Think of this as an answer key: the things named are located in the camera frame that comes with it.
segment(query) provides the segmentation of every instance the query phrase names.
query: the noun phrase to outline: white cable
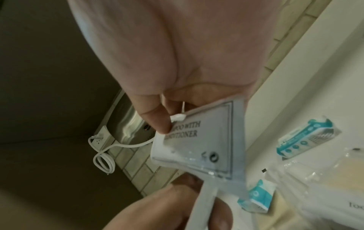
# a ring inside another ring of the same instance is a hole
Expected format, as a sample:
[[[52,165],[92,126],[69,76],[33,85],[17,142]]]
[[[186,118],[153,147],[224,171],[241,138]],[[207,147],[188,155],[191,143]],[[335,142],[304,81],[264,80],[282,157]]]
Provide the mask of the white cable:
[[[114,159],[107,153],[105,153],[107,150],[113,148],[113,147],[123,147],[123,148],[138,148],[144,145],[147,145],[151,142],[153,142],[154,138],[140,143],[140,144],[132,144],[132,145],[127,145],[127,144],[112,144],[109,147],[103,149],[103,150],[98,150],[97,148],[95,148],[95,146],[92,145],[91,140],[92,139],[102,139],[102,137],[95,135],[92,136],[88,139],[88,144],[98,153],[94,156],[93,162],[94,165],[96,165],[96,167],[98,167],[101,171],[110,174],[113,173],[115,171],[115,161]]]

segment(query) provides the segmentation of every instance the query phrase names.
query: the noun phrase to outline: hand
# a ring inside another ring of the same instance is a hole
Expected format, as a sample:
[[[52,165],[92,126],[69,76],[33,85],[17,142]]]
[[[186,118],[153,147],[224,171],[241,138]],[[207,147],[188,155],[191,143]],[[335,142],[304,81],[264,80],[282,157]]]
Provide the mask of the hand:
[[[183,174],[172,184],[121,211],[104,230],[183,230],[201,189],[202,181]],[[209,220],[209,230],[230,230],[232,213],[219,198]]]
[[[96,55],[160,133],[182,102],[188,110],[234,94],[249,99],[280,2],[69,0]]]

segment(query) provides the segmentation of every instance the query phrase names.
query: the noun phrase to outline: tile wall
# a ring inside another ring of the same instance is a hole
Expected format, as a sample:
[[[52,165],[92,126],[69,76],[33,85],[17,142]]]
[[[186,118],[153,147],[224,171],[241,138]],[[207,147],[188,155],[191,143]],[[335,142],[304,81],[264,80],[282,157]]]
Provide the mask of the tile wall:
[[[280,16],[274,33],[270,54],[262,70],[255,92],[280,64],[292,47],[315,22],[331,0],[283,0]],[[110,111],[106,114],[101,126],[106,124],[115,107],[118,95]],[[138,149],[113,148],[109,154],[123,170],[134,186],[143,196],[147,196],[166,186],[182,171],[154,165],[149,154],[151,144]]]

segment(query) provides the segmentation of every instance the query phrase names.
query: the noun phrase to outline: white outlet plate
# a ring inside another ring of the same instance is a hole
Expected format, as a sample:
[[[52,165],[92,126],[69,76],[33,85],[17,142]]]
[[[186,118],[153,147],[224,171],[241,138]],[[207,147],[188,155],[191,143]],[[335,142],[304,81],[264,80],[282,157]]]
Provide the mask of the white outlet plate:
[[[100,134],[102,134],[102,139],[94,139],[92,141],[92,145],[97,150],[102,150],[109,147],[115,140],[115,138],[110,134],[105,125],[100,129],[98,135]]]

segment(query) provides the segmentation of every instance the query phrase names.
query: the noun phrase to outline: shiny metal surface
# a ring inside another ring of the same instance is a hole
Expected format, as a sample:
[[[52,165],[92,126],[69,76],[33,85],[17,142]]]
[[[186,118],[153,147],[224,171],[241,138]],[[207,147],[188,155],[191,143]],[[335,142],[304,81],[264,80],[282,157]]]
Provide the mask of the shiny metal surface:
[[[139,144],[145,142],[155,135],[155,130],[150,128],[135,111],[130,99],[124,94],[116,105],[107,122],[107,129],[120,144]]]

